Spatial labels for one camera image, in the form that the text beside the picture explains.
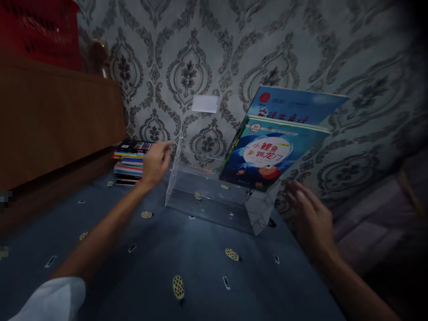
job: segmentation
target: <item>stack of books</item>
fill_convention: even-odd
[[[241,123],[220,179],[266,192],[330,132],[319,123],[349,98],[261,86]]]
[[[118,160],[114,168],[117,185],[133,186],[143,176],[144,157],[151,145],[144,141],[125,140],[117,147],[113,155]]]

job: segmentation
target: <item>hand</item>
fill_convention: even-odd
[[[297,239],[305,253],[317,263],[338,258],[331,212],[299,182],[287,183],[287,189],[292,195],[287,200],[296,211]]]
[[[171,142],[160,142],[150,146],[143,160],[143,178],[135,184],[136,188],[155,187],[164,176],[171,162]]]

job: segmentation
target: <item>damask wallpaper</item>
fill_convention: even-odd
[[[322,123],[331,137],[284,175],[328,206],[426,140],[424,48],[397,0],[77,2],[86,68],[89,39],[104,38],[130,137],[175,150],[184,131],[194,150],[224,156],[259,85],[348,95]],[[220,96],[219,112],[194,114],[194,94]],[[276,206],[287,212],[284,192]]]

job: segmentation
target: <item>red plastic basket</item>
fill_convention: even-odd
[[[1,47],[80,71],[78,11],[72,0],[1,0]]]

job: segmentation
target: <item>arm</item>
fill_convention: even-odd
[[[340,257],[333,239],[332,214],[298,182],[287,185],[296,211],[297,238],[328,278],[332,292],[352,320],[394,320],[397,314]]]
[[[79,276],[88,283],[98,271],[143,197],[159,183],[171,161],[170,142],[151,146],[144,159],[144,177],[79,243],[51,276]]]

